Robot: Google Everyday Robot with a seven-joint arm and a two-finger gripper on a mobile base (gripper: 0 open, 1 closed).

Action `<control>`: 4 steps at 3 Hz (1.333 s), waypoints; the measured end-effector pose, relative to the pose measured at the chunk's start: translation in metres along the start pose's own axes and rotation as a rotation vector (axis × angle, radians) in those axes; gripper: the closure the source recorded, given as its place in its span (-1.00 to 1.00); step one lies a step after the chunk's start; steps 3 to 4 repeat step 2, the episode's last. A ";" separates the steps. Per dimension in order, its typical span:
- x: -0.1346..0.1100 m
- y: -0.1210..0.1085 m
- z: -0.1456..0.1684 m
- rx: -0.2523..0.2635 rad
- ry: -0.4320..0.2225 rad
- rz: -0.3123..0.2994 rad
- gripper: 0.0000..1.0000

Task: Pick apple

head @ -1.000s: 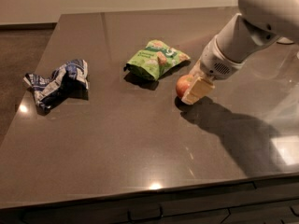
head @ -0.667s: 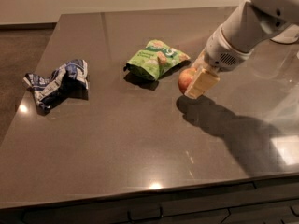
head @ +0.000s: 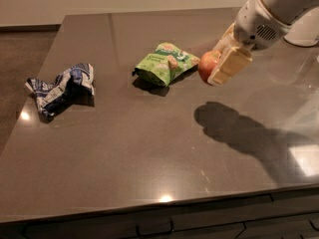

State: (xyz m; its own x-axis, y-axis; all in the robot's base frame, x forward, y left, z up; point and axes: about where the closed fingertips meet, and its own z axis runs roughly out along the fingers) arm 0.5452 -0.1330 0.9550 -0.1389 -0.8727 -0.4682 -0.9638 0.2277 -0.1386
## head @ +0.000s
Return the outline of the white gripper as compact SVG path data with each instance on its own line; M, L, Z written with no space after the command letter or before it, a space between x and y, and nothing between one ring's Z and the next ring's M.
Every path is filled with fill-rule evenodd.
M221 86L252 62L249 50L265 50L288 34L291 27L276 19L262 0L248 0L239 10L231 24L214 46L222 52L220 61L212 70L207 82Z

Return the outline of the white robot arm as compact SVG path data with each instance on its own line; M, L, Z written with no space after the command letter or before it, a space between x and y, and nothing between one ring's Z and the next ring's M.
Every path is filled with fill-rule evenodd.
M293 24L319 6L319 0L248 0L220 38L220 61L207 82L220 86L252 62L252 52L274 46Z

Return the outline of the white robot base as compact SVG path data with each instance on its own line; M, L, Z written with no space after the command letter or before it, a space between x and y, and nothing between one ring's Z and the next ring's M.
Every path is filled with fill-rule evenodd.
M319 41L319 7L298 19L284 37L288 43L299 47L313 47Z

